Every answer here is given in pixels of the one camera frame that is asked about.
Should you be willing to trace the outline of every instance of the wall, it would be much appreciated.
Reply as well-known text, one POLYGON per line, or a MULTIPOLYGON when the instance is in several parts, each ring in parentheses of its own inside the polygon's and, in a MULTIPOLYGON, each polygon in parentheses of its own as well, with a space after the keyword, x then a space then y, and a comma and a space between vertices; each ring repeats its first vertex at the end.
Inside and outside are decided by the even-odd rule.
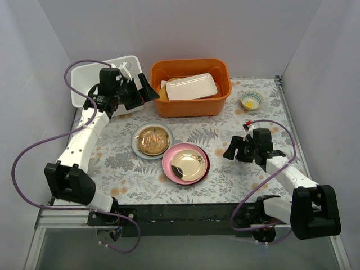
MULTIPOLYGON (((0 36, 0 269, 22 269, 38 209, 16 193, 10 170, 26 146, 69 130, 74 109, 62 74, 70 61, 37 0, 0 1, 0 36)), ((65 143, 39 146, 20 160, 16 176, 32 200, 50 199, 43 168, 65 143)))
POLYGON ((233 77, 282 75, 321 0, 39 0, 71 61, 217 57, 233 77))
POLYGON ((360 2, 323 0, 283 76, 312 177, 336 190, 345 249, 360 269, 360 2))

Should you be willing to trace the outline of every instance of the pink plate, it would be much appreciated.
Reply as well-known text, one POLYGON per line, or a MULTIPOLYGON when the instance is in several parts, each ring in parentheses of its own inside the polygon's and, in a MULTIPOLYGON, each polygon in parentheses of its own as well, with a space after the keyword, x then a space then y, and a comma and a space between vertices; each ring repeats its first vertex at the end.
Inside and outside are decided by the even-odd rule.
POLYGON ((209 168, 210 168, 210 162, 209 162, 209 158, 208 158, 207 154, 199 146, 193 145, 191 143, 183 142, 183 143, 178 143, 177 145, 173 145, 172 147, 170 147, 166 150, 166 152, 163 156, 164 173, 171 181, 173 181, 177 184, 180 184, 180 185, 191 185, 191 184, 194 184, 194 183, 204 179, 204 177, 209 172, 209 168), (184 181, 184 180, 179 179, 174 174, 173 170, 171 169, 171 161, 172 161, 173 156, 182 150, 188 150, 188 149, 198 152, 204 158, 205 164, 206 164, 206 171, 204 172, 204 174, 199 179, 194 180, 194 181, 184 181))

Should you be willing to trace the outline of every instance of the gray floor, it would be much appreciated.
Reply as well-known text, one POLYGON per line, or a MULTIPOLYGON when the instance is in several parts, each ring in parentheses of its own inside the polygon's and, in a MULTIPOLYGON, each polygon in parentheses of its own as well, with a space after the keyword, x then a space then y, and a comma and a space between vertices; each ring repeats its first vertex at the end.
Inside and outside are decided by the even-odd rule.
MULTIPOLYGON (((280 235, 288 229, 278 230, 280 235)), ((134 239, 116 243, 126 248, 134 239)), ((106 268, 320 270, 339 269, 339 265, 328 237, 300 241, 292 234, 265 247, 232 236, 152 236, 142 237, 133 253, 123 255, 98 244, 95 229, 46 230, 37 269, 106 268)))

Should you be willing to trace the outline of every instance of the floral tablecloth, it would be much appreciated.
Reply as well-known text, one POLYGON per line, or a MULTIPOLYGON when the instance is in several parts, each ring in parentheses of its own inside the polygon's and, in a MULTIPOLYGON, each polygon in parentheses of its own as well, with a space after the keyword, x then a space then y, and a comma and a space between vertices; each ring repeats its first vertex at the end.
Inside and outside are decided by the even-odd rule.
MULTIPOLYGON (((248 120, 272 119, 289 127, 278 90, 273 79, 232 79, 232 93, 218 116, 170 118, 158 115, 154 104, 134 113, 114 117, 101 133, 89 162, 89 176, 97 188, 119 200, 120 204, 181 204, 230 203, 243 199, 268 175, 255 163, 239 163, 222 157, 233 135, 242 136, 242 125, 248 120), (240 95, 256 89, 265 97, 264 105, 247 111, 240 104, 240 95), (198 184, 180 186, 170 181, 161 167, 161 160, 142 160, 133 152, 130 141, 141 125, 159 122, 173 132, 175 143, 190 142, 202 147, 209 155, 211 168, 208 176, 198 184)), ((74 126, 80 118, 78 111, 74 126)), ((274 148, 292 155, 287 133, 272 123, 258 123, 269 128, 274 148)), ((294 165, 304 174, 300 158, 294 165)), ((275 180, 265 184, 249 201, 257 196, 278 194, 290 199, 286 190, 275 180)))

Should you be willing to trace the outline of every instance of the orange bin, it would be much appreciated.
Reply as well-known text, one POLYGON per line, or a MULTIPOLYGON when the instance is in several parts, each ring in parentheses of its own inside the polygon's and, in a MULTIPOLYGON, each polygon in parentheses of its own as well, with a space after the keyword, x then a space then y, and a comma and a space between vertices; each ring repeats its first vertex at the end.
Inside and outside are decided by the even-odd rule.
POLYGON ((231 83, 226 64, 214 58, 164 60, 151 68, 150 84, 156 92, 161 89, 161 81, 171 78, 185 78, 210 73, 218 88, 214 96, 198 100, 155 100, 155 107, 164 118, 185 116, 215 116, 224 107, 231 93, 231 83))

